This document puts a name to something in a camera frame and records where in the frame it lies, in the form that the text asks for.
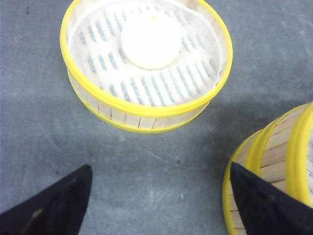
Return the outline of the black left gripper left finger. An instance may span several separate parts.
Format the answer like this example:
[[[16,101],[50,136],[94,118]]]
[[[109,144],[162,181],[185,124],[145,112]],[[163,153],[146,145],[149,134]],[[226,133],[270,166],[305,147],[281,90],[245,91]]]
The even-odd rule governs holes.
[[[92,168],[85,164],[0,215],[2,235],[77,235],[87,211]]]

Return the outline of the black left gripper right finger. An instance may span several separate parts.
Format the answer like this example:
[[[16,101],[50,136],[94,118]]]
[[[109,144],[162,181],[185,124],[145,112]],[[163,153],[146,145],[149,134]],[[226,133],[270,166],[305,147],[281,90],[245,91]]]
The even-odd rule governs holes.
[[[238,163],[230,179],[248,235],[311,235],[313,209],[287,195]]]

